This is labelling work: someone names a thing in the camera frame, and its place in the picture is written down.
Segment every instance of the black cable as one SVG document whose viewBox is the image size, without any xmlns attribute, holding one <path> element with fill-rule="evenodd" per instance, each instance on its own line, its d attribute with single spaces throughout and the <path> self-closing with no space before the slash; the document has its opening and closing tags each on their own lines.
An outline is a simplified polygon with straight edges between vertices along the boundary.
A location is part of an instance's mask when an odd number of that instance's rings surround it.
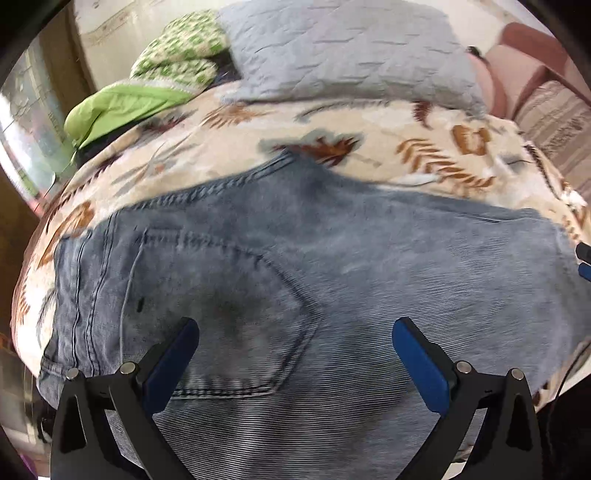
<svg viewBox="0 0 591 480">
<path fill-rule="evenodd" d="M 548 411 L 548 419 L 546 420 L 546 443 L 548 444 L 548 452 L 550 454 L 550 462 L 551 462 L 551 464 L 555 468 L 558 468 L 560 465 L 558 464 L 558 461 L 557 461 L 557 458 L 556 458 L 556 453 L 554 452 L 554 449 L 552 447 L 552 439 L 551 439 L 551 435 L 550 435 L 550 427 L 552 425 L 552 423 L 551 423 L 552 422 L 552 415 L 554 413 L 554 409 L 556 408 L 556 404 L 558 403 L 558 398 L 560 397 L 560 393 L 562 392 L 562 389 L 564 387 L 564 384 L 568 380 L 568 378 L 570 376 L 570 373 L 572 372 L 574 366 L 577 364 L 577 362 L 583 356 L 583 354 L 588 350 L 589 346 L 591 346 L 591 342 L 588 343 L 579 352 L 579 354 L 575 357 L 575 359 L 573 360 L 573 362 L 570 364 L 569 369 L 566 371 L 566 374 L 564 375 L 564 378 L 562 379 L 562 383 L 558 387 L 558 392 L 556 393 L 556 398 L 552 402 L 552 405 L 550 405 L 550 409 Z"/>
</svg>

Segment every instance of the metal bolt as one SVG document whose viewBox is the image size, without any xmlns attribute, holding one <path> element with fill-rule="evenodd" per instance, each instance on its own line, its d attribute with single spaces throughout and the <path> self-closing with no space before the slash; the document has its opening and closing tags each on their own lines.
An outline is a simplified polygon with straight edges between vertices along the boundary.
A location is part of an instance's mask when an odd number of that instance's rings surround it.
<svg viewBox="0 0 591 480">
<path fill-rule="evenodd" d="M 511 370 L 511 376 L 516 380 L 523 380 L 525 378 L 525 374 L 518 368 Z"/>
<path fill-rule="evenodd" d="M 457 371 L 463 373 L 463 374 L 469 374 L 472 371 L 472 366 L 465 361 L 461 361 L 456 363 L 456 368 Z"/>
<path fill-rule="evenodd" d="M 119 371 L 124 375 L 129 375 L 133 373 L 135 370 L 135 363 L 133 362 L 125 362 L 123 365 L 119 367 Z"/>
<path fill-rule="evenodd" d="M 68 380 L 74 380 L 78 374 L 80 373 L 80 370 L 78 370 L 76 367 L 74 368 L 70 368 L 67 372 L 66 372 L 66 378 Z"/>
</svg>

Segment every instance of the gray pillow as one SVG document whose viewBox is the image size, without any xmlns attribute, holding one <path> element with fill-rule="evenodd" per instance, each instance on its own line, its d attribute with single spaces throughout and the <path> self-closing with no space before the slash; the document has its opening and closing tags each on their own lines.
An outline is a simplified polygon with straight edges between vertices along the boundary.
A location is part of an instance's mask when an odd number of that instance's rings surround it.
<svg viewBox="0 0 591 480">
<path fill-rule="evenodd" d="M 250 0 L 220 10 L 243 81 L 226 100 L 390 98 L 486 112 L 447 16 L 403 0 Z"/>
</svg>

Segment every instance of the patterned blanket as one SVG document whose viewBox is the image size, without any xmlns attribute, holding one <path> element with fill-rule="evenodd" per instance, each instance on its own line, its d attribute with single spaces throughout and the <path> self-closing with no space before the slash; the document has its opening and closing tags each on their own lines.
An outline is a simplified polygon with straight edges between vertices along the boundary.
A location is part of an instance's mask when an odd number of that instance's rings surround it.
<svg viewBox="0 0 591 480">
<path fill-rule="evenodd" d="M 31 239 L 13 300 L 14 345 L 35 375 L 52 331 L 60 238 L 79 236 L 126 205 L 253 168 L 287 146 L 384 188 L 534 208 L 564 226 L 573 262 L 576 242 L 591 242 L 584 202 L 511 121 L 477 120 L 425 102 L 223 104 L 235 88 L 218 87 L 145 120 L 85 164 L 56 197 Z M 563 374 L 537 394 L 540 406 Z"/>
</svg>

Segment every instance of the denim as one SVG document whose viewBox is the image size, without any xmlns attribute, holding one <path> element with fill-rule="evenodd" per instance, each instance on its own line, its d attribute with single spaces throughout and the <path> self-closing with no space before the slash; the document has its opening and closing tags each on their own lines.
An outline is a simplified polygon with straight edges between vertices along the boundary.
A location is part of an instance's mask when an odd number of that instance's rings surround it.
<svg viewBox="0 0 591 480">
<path fill-rule="evenodd" d="M 532 391 L 591 331 L 591 284 L 534 210 L 384 190 L 289 151 L 123 208 L 55 262 L 38 379 L 53 406 L 69 368 L 111 374 L 198 322 L 155 421 L 199 479 L 395 478 L 438 418 L 392 348 L 401 316 Z"/>
</svg>

